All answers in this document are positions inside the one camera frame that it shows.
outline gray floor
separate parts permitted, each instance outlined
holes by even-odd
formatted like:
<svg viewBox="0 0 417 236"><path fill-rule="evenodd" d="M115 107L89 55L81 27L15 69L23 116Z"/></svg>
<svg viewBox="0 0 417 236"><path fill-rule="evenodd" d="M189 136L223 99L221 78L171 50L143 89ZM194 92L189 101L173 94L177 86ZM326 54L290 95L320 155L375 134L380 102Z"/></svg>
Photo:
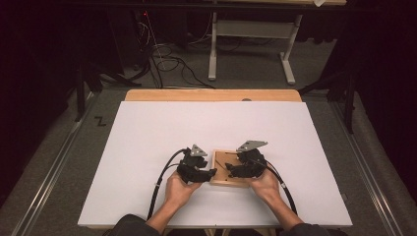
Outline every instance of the gray floor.
<svg viewBox="0 0 417 236"><path fill-rule="evenodd" d="M222 43L218 52L217 81L207 80L209 49L206 44L187 51L171 46L196 76L219 89L299 89L315 81L326 63L333 43L297 42L290 57L297 81L289 86L277 57L282 41L247 39L234 51L233 42ZM163 55L167 48L161 48ZM175 63L165 62L169 70ZM166 87L190 87L181 76L181 68L161 72ZM184 77L191 81L189 71ZM140 79L146 88L154 88L150 74ZM102 93L89 100L89 111L81 123L75 123L75 96L69 109L51 126L24 175L0 211L0 235L102 235L104 230L91 230L77 225L95 169L100 161L118 105L127 88L106 85ZM325 91L303 96L310 109L340 194L353 221L343 228L348 235L417 235L417 210L404 185L389 163L369 123L360 98L355 97L353 116L355 134L346 134L340 123L340 103L328 103ZM97 126L102 117L105 126ZM56 174L49 172L55 166ZM39 188L46 180L50 192L43 198ZM31 206L33 199L38 206ZM24 221L33 213L33 220Z"/></svg>

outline dark background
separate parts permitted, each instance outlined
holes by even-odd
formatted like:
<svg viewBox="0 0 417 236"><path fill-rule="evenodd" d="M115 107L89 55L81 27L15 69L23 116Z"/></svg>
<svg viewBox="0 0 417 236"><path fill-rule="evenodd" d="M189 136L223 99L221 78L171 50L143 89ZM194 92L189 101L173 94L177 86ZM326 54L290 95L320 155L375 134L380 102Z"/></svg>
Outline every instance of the dark background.
<svg viewBox="0 0 417 236"><path fill-rule="evenodd" d="M417 17L411 3L355 3L378 6L381 13L372 16L306 15L297 40L339 38L324 76L342 70L349 61L360 62L354 74L356 88L388 157L417 200ZM155 23L155 31L164 31L159 36L165 40L186 46L184 32L199 36L206 30L208 14L160 14L163 17ZM47 128L67 108L81 55L106 58L102 63L114 65L114 70L120 69L123 55L114 49L103 11L70 11L51 0L2 1L0 17L1 206ZM176 29L164 30L166 21ZM101 47L107 48L107 54L100 54Z"/></svg>

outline person's right hand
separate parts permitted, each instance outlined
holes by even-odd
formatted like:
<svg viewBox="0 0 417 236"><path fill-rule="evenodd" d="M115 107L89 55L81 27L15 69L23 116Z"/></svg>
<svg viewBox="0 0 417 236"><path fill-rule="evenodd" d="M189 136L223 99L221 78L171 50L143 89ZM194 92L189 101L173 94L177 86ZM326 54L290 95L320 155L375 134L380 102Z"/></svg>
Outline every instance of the person's right hand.
<svg viewBox="0 0 417 236"><path fill-rule="evenodd" d="M279 181L268 169L258 178L245 178L254 192L266 203L281 200Z"/></svg>

